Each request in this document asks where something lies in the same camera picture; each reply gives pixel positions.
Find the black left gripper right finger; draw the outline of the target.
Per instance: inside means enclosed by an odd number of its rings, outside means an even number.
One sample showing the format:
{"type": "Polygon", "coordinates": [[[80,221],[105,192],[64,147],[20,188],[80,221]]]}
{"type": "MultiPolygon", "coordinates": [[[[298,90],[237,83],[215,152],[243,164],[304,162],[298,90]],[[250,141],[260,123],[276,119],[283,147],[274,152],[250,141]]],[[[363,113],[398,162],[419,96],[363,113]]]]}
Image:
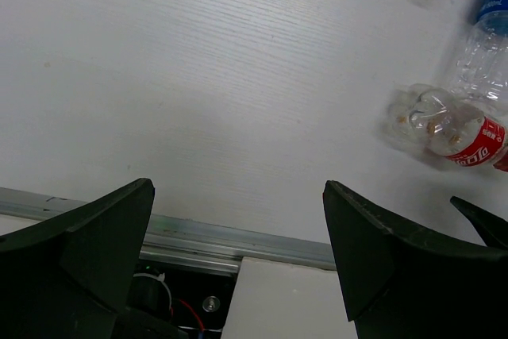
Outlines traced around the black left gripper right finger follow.
{"type": "Polygon", "coordinates": [[[322,198],[358,337],[506,337],[507,250],[438,233],[337,181],[322,198]]]}

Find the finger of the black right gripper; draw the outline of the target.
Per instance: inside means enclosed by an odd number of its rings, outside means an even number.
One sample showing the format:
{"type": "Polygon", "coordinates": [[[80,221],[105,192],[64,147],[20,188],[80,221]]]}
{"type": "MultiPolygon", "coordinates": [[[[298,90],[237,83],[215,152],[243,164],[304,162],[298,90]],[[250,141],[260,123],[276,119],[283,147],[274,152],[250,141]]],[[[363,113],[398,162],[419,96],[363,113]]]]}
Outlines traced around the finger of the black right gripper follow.
{"type": "Polygon", "coordinates": [[[456,196],[451,197],[450,203],[470,221],[487,247],[507,250],[506,220],[456,196]]]}

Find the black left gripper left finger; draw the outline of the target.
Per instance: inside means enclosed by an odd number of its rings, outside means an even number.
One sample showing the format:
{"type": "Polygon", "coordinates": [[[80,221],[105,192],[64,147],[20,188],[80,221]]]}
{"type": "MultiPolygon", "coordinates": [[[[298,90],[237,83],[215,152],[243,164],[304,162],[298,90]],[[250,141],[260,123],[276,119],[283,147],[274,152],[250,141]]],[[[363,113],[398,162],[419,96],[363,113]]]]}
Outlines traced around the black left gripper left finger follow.
{"type": "Polygon", "coordinates": [[[137,179],[1,237],[3,338],[109,338],[125,309],[155,188],[137,179]]]}

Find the red label cola bottle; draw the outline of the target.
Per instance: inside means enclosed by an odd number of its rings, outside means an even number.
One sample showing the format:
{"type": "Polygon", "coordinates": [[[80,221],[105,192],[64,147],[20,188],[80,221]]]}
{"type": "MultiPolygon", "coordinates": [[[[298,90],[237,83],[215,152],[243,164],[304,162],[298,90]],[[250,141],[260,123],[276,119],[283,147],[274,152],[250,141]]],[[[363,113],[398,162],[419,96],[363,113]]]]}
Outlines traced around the red label cola bottle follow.
{"type": "Polygon", "coordinates": [[[383,129],[409,154],[507,171],[507,126],[441,87],[415,83],[396,91],[383,129]]]}

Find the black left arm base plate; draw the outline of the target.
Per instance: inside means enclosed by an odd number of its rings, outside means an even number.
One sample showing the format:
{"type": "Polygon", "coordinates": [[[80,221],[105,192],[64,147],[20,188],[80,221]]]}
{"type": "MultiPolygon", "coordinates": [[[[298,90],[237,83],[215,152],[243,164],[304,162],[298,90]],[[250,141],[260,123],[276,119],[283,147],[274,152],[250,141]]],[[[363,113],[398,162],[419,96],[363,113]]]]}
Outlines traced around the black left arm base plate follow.
{"type": "Polygon", "coordinates": [[[190,338],[220,338],[237,275],[139,260],[127,305],[171,323],[190,338]]]}

